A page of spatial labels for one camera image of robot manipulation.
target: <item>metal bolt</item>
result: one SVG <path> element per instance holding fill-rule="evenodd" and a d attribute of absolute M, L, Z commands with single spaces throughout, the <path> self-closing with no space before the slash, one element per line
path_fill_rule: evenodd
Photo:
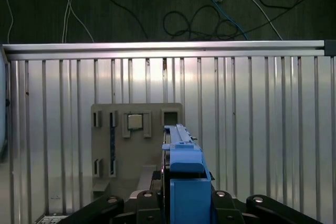
<path fill-rule="evenodd" d="M 116 203 L 118 200 L 115 197 L 111 197 L 107 200 L 108 203 Z"/>
<path fill-rule="evenodd" d="M 225 196 L 225 193 L 223 191 L 218 191 L 216 194 L 218 196 L 220 196 L 220 197 L 224 197 Z"/>
<path fill-rule="evenodd" d="M 263 203 L 263 198 L 260 198 L 260 197 L 254 197 L 253 200 L 256 202 L 256 203 Z"/>

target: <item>gray square component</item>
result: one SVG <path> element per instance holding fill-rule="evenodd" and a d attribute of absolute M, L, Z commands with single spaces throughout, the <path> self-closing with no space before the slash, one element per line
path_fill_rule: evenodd
<path fill-rule="evenodd" d="M 128 129 L 129 130 L 137 130 L 142 129 L 142 115 L 134 114 L 128 115 Z"/>

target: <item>corrugated metal panel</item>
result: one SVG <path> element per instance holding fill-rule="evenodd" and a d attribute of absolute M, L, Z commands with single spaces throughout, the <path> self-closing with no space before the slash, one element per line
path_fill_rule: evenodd
<path fill-rule="evenodd" d="M 187 57 L 175 51 L 173 58 L 132 58 L 129 52 L 116 59 L 116 52 L 96 59 L 60 52 L 57 60 L 43 52 L 43 61 L 39 54 L 16 61 L 13 53 L 15 223 L 90 202 L 95 102 L 182 103 L 217 187 L 241 200 L 266 194 L 333 223 L 334 61 L 309 50 L 312 57 L 286 56 L 295 50 L 283 51 L 286 57 L 249 57 L 249 48 L 226 58 L 220 56 L 236 52 L 215 48 L 212 54 L 220 56 L 208 51 L 206 58 L 188 56 L 202 56 L 196 49 L 184 50 Z"/>

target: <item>rectangular cutout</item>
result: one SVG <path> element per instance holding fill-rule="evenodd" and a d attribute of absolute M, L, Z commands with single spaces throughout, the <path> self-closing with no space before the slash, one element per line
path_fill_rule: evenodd
<path fill-rule="evenodd" d="M 177 112 L 163 112 L 163 122 L 164 125 L 176 125 L 178 124 L 178 114 Z"/>

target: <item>blue plastic block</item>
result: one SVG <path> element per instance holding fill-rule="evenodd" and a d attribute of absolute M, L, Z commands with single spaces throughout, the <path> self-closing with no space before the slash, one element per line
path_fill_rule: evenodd
<path fill-rule="evenodd" d="M 181 125 L 166 126 L 169 132 L 170 144 L 170 171 L 178 173 L 203 173 L 202 150 L 194 143 L 190 133 Z M 167 144 L 162 149 L 168 151 Z"/>
<path fill-rule="evenodd" d="M 206 178 L 170 180 L 171 224 L 211 223 L 211 177 L 205 173 Z"/>
<path fill-rule="evenodd" d="M 170 144 L 162 146 L 170 151 L 170 171 L 203 177 L 170 179 L 170 223 L 210 224 L 211 177 L 201 148 L 181 124 L 165 126 L 165 134 L 171 139 Z"/>

